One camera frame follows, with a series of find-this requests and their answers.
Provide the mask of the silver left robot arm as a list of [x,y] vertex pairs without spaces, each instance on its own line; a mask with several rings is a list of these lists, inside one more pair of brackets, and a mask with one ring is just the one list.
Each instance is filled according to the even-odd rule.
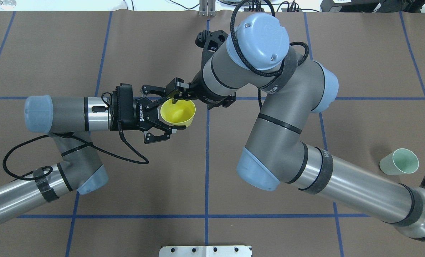
[[[109,176],[99,153],[136,164],[148,159],[126,140],[124,131],[144,132],[144,143],[168,140],[176,126],[160,120],[159,107],[172,96],[168,89],[143,86],[142,96],[134,97],[133,87],[121,84],[100,97],[30,96],[25,101],[24,118],[30,132],[40,136],[14,146],[2,160],[12,182],[0,187],[0,225],[61,196],[76,191],[84,195],[106,185]],[[111,153],[92,142],[94,131],[116,131],[119,139],[141,160]],[[17,149],[44,138],[52,139],[61,161],[42,165],[18,175],[10,171],[8,160]]]

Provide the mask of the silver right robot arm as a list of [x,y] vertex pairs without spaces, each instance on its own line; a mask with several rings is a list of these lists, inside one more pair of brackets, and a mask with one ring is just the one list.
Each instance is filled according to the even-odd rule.
[[372,174],[300,139],[308,116],[328,109],[339,90],[338,78],[309,59],[304,42],[289,35],[274,15],[258,12],[235,25],[230,34],[202,31],[200,71],[181,86],[177,100],[198,99],[228,107],[242,87],[265,92],[237,164],[237,174],[256,188],[274,191],[281,183],[319,195],[393,226],[408,238],[425,242],[425,177],[419,187]]

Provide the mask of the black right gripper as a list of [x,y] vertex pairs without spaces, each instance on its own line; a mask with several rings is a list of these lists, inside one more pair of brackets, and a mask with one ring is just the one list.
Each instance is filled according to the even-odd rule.
[[190,83],[185,83],[183,79],[175,77],[166,85],[165,96],[172,99],[172,104],[176,104],[181,100],[191,101],[191,96],[186,94],[189,89],[198,100],[205,104],[213,104],[211,91],[207,88],[203,77],[194,77]]

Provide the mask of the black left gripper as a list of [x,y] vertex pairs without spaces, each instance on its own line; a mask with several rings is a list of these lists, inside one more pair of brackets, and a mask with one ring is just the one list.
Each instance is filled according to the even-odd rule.
[[143,130],[145,144],[167,141],[171,135],[177,132],[177,126],[166,124],[159,119],[146,119],[146,111],[156,109],[164,104],[174,91],[173,86],[157,87],[143,85],[141,93],[143,97],[147,95],[157,95],[160,98],[151,101],[148,98],[133,98],[133,119],[127,125],[128,130]]

